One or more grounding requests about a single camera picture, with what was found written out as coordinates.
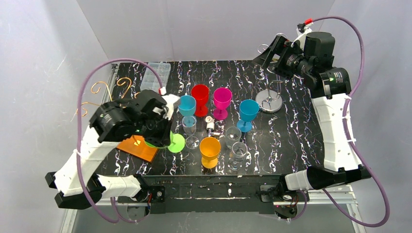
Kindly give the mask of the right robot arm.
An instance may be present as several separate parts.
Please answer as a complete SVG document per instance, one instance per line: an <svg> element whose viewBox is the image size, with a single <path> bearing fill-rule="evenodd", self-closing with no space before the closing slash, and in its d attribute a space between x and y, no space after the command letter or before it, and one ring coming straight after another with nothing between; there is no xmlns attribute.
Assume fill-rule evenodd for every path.
<svg viewBox="0 0 412 233"><path fill-rule="evenodd" d="M253 62L283 78L300 77L308 88L325 147L324 162L283 175L284 192L319 190L369 179L370 172L352 148L349 109L351 93L347 71L333 65L335 38L327 32L310 32L290 41L277 34Z"/></svg>

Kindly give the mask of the pink wine glass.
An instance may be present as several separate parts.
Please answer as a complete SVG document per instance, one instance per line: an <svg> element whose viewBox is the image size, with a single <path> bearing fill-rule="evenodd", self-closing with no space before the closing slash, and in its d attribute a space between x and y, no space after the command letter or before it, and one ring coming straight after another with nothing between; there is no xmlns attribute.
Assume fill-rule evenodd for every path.
<svg viewBox="0 0 412 233"><path fill-rule="evenodd" d="M213 112L213 116L216 120L224 120L228 116L227 108L232 100L232 92L228 88L218 88L213 93L213 102L216 109Z"/></svg>

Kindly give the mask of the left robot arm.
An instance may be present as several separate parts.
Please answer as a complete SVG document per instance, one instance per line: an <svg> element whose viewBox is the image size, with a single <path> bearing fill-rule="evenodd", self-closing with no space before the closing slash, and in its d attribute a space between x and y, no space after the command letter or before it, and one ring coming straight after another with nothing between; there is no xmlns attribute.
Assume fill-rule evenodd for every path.
<svg viewBox="0 0 412 233"><path fill-rule="evenodd" d="M46 174L50 188L58 191L55 202L62 209L84 210L103 198L140 199L149 186L136 175L108 177L96 173L106 156L122 141L133 136L145 143L166 148L172 142L172 116L180 98L141 91L135 99L102 104L81 132L82 140L68 161L56 172Z"/></svg>

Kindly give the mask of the clear wine glass silver rack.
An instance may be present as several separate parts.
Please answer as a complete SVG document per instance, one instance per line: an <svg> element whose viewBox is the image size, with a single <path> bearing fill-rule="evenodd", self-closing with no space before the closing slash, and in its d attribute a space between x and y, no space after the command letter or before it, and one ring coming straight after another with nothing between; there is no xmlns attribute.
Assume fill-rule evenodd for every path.
<svg viewBox="0 0 412 233"><path fill-rule="evenodd" d="M231 170L239 170L242 162L246 158L248 153L248 148L245 143L243 142L236 142L231 147L230 155L229 155L229 165L228 167Z"/></svg>

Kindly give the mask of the orange yellow wine glass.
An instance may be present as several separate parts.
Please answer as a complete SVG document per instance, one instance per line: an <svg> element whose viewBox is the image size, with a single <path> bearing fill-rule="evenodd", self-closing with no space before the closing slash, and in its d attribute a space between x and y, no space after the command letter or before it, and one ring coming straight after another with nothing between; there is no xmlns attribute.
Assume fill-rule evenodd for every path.
<svg viewBox="0 0 412 233"><path fill-rule="evenodd" d="M199 149L202 155L202 166L207 169L214 168L218 163L218 156L221 151L219 140L214 137L206 137L201 141Z"/></svg>

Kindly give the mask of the green wine glass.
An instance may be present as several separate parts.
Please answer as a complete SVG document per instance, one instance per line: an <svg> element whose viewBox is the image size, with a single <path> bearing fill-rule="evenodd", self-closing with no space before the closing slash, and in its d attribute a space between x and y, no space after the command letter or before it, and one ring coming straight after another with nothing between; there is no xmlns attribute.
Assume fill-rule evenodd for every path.
<svg viewBox="0 0 412 233"><path fill-rule="evenodd" d="M156 149L168 149L172 153L179 153L185 147L185 138L179 133L173 133L170 131L170 139L171 143L168 146L164 147L156 147L148 142L145 141L145 144L151 148Z"/></svg>

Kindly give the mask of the light blue wine glass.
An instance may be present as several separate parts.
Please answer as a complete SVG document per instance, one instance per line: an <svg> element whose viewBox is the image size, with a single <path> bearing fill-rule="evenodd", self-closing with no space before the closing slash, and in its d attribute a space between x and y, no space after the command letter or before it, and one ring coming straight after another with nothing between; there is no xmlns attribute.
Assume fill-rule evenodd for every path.
<svg viewBox="0 0 412 233"><path fill-rule="evenodd" d="M180 105L178 106L180 114L183 116L182 124L185 127L192 127L195 124L194 113L196 111L196 100L190 95L180 97Z"/></svg>

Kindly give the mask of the red wine glass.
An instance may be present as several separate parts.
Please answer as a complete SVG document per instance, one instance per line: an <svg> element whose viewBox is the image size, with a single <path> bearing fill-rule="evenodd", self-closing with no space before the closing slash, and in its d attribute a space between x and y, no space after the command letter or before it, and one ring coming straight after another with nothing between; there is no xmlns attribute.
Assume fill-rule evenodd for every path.
<svg viewBox="0 0 412 233"><path fill-rule="evenodd" d="M208 113L206 104L209 100L209 88L204 84L195 85L191 90L191 96L196 100L195 115L205 117Z"/></svg>

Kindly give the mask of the blue wine glass silver rack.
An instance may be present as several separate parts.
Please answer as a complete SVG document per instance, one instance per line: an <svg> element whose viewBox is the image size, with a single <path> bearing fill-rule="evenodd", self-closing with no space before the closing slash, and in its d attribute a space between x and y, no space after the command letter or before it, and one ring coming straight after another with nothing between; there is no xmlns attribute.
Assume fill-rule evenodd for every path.
<svg viewBox="0 0 412 233"><path fill-rule="evenodd" d="M252 129L251 121L253 121L258 112L260 106L255 100L244 100L239 106L240 120L237 122L237 128L242 133L247 133Z"/></svg>

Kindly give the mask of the clear wine glass gold rack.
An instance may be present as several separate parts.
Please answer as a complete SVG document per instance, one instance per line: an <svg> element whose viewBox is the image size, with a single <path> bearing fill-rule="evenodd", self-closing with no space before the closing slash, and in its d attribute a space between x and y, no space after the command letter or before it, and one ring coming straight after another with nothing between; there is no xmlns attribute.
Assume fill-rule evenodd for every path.
<svg viewBox="0 0 412 233"><path fill-rule="evenodd" d="M199 146L199 139L195 135L196 133L196 124L197 124L197 119L195 116L184 116L182 118L182 126L183 130L186 134L186 147L188 149L195 149Z"/></svg>

